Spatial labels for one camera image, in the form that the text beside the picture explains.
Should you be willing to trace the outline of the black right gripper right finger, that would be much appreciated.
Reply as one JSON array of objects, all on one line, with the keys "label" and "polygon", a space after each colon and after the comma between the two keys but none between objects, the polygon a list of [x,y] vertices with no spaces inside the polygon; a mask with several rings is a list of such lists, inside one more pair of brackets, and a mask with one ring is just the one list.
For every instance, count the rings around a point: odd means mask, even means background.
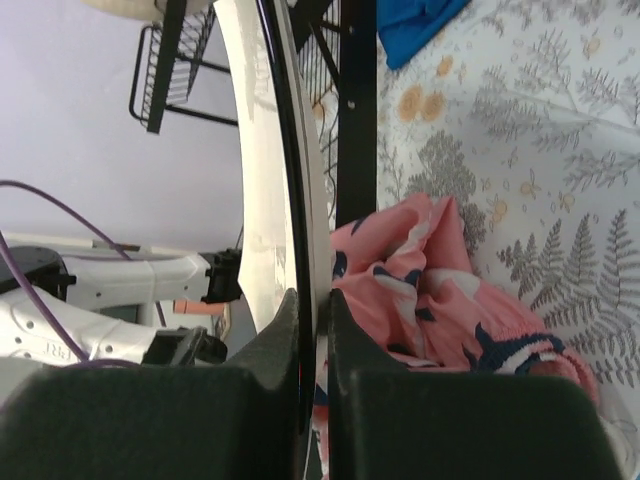
[{"label": "black right gripper right finger", "polygon": [[596,411],[558,377],[413,372],[356,324],[328,322],[334,479],[617,479]]}]

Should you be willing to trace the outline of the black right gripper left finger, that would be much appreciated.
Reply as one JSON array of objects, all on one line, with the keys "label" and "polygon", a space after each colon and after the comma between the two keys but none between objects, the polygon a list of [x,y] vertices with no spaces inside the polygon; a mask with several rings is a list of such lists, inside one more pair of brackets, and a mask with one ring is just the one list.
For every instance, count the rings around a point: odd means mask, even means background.
[{"label": "black right gripper left finger", "polygon": [[5,479],[296,479],[298,302],[213,367],[69,368],[1,411]]}]

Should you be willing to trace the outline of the white square plate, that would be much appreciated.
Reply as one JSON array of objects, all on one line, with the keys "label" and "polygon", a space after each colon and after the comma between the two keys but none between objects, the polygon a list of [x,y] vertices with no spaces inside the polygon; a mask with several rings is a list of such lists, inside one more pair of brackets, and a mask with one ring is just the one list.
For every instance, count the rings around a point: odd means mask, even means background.
[{"label": "white square plate", "polygon": [[254,382],[246,458],[255,479],[301,479],[311,444],[316,330],[331,288],[319,139],[283,1],[215,5],[239,123],[239,283],[255,337],[231,362]]}]

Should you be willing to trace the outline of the cream round plate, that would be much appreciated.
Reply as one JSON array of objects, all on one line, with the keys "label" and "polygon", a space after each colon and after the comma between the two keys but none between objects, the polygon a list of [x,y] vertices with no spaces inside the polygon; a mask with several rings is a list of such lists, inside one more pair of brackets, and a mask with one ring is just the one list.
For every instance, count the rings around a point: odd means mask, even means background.
[{"label": "cream round plate", "polygon": [[128,20],[165,23],[181,23],[189,16],[207,10],[213,1],[208,0],[83,0],[84,5],[101,13]]}]

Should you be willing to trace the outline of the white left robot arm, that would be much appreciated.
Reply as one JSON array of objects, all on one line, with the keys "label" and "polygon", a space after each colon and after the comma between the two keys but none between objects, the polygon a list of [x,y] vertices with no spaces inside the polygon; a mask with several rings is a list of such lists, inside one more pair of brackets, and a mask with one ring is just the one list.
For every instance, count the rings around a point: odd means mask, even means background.
[{"label": "white left robot arm", "polygon": [[52,367],[220,364],[228,324],[168,323],[162,306],[239,299],[240,258],[3,241],[1,356]]}]

